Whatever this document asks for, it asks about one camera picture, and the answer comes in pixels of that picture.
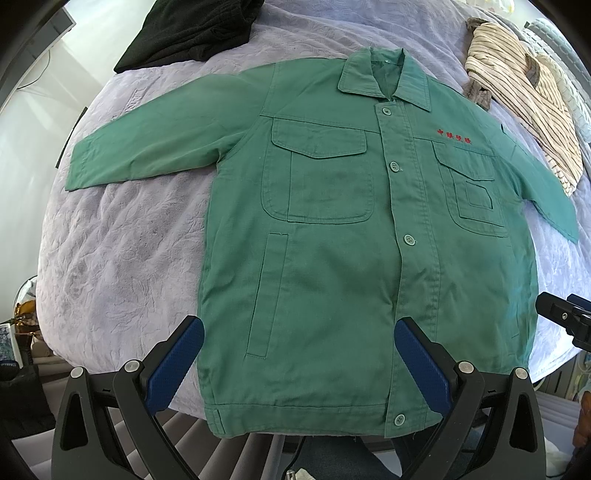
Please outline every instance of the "jacket's left sleeve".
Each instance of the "jacket's left sleeve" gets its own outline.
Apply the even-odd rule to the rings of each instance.
[[[498,136],[507,153],[505,159],[512,173],[516,193],[534,203],[538,212],[565,238],[579,241],[579,226],[572,200],[549,168],[527,153],[509,135]]]
[[[82,139],[66,190],[138,180],[221,160],[262,111],[275,71],[211,74],[139,106]]]

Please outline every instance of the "metal screw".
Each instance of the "metal screw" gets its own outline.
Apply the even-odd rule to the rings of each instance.
[[[139,362],[137,360],[130,360],[125,364],[126,372],[135,372],[139,368]]]
[[[465,374],[471,374],[474,371],[474,365],[472,365],[470,362],[460,362],[458,367],[460,369],[460,372],[463,372]]]
[[[527,370],[525,368],[521,368],[521,367],[516,368],[515,375],[517,375],[517,378],[525,380],[527,378]]]
[[[75,367],[70,372],[70,376],[72,378],[79,378],[82,376],[83,373],[84,373],[84,369],[82,367]]]

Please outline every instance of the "photo frame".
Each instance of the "photo frame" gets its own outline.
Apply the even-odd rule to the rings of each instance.
[[[22,368],[21,351],[18,348],[14,325],[0,323],[0,361],[14,360]]]

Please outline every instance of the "beige striped garment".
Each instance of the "beige striped garment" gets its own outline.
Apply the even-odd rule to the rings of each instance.
[[[552,172],[570,196],[583,174],[583,160],[573,119],[554,77],[540,65],[540,81],[534,87],[526,77],[531,62],[517,37],[506,28],[483,23],[474,30],[466,71],[511,110],[535,137]]]

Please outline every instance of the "white quilted blanket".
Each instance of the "white quilted blanket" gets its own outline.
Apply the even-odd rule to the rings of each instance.
[[[250,43],[205,63],[185,62],[114,76],[70,141],[43,225],[38,314],[45,339],[72,365],[91,373],[143,358],[196,311],[203,228],[214,168],[64,191],[74,144],[124,112],[208,73],[231,73],[299,57],[346,57],[363,46],[404,47],[424,70],[457,90],[470,36],[465,19],[483,14],[452,0],[267,0]],[[536,156],[533,138],[506,111],[499,118]],[[538,215],[526,214],[537,250],[540,290],[591,297],[591,187],[573,195],[581,241],[569,244]],[[576,351],[541,319],[531,355],[540,378]],[[204,417],[194,369],[171,405]]]

